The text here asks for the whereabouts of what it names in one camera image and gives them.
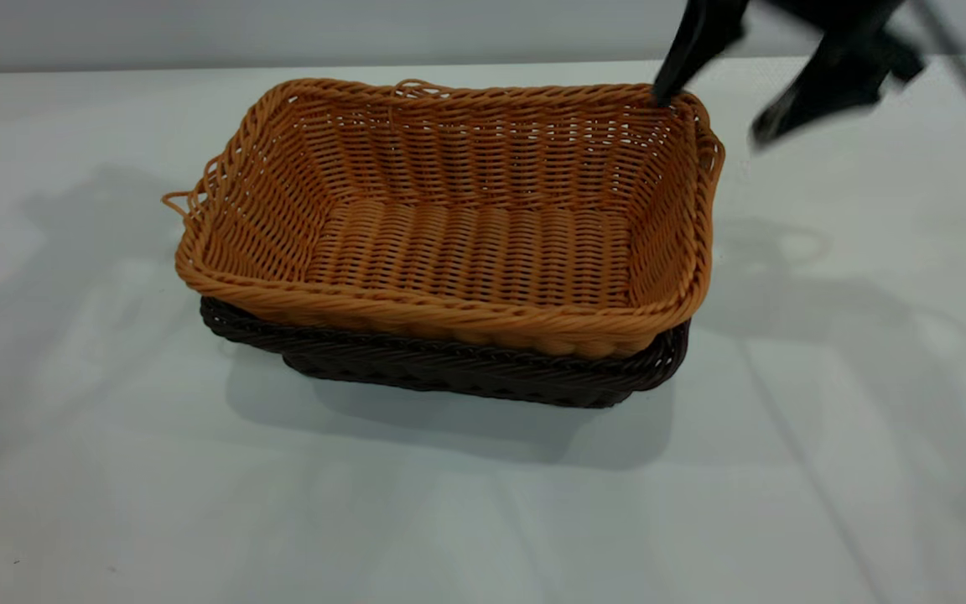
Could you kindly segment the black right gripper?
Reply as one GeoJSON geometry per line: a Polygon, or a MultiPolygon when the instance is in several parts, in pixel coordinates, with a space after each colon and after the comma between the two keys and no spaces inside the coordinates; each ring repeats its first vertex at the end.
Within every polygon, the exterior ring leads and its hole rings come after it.
{"type": "MultiPolygon", "coordinates": [[[[672,99],[710,61],[745,35],[747,1],[688,1],[667,57],[655,79],[658,106],[672,99]]],[[[822,32],[822,43],[770,106],[751,124],[755,145],[836,114],[864,110],[881,101],[887,76],[916,79],[924,60],[916,46],[888,30],[901,1],[771,1],[822,32]]]]}

